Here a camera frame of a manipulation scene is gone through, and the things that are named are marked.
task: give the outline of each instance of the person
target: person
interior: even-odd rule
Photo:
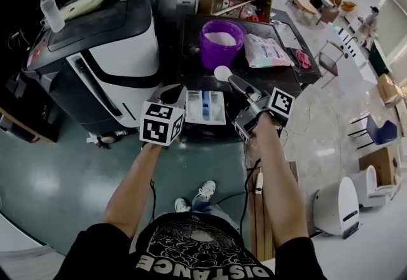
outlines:
[[[206,182],[189,206],[176,200],[178,213],[159,216],[138,236],[149,183],[161,147],[148,143],[107,204],[103,223],[80,232],[55,279],[325,279],[308,237],[305,205],[284,158],[271,115],[262,113],[253,130],[264,177],[263,199],[276,247],[275,274],[244,247],[230,218],[209,199]]]
[[[365,20],[363,20],[361,17],[358,18],[362,22],[362,25],[355,33],[359,46],[363,46],[366,39],[372,36],[377,28],[377,16],[379,14],[379,9],[376,6],[370,7],[371,15],[369,15]]]

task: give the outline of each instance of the purple bowl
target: purple bowl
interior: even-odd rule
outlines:
[[[235,46],[224,46],[211,42],[205,34],[210,32],[227,32],[236,40]],[[242,49],[246,30],[238,23],[227,20],[207,22],[200,31],[201,61],[207,69],[215,70],[218,66],[230,66],[237,53]]]

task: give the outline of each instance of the hand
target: hand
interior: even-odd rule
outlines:
[[[257,125],[252,132],[257,137],[258,134],[263,134],[264,132],[268,132],[268,130],[275,131],[272,116],[269,113],[262,113],[260,114]]]

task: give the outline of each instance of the water bottle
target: water bottle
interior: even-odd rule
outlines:
[[[39,0],[39,5],[51,30],[55,33],[61,31],[65,26],[65,21],[58,10],[55,0]]]

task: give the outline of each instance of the sneaker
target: sneaker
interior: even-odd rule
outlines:
[[[192,209],[192,207],[189,206],[186,200],[183,199],[182,197],[176,199],[175,207],[176,212],[188,212],[189,210]]]
[[[202,187],[198,190],[198,194],[195,197],[203,196],[209,200],[212,195],[214,195],[216,189],[216,184],[214,181],[207,181]]]

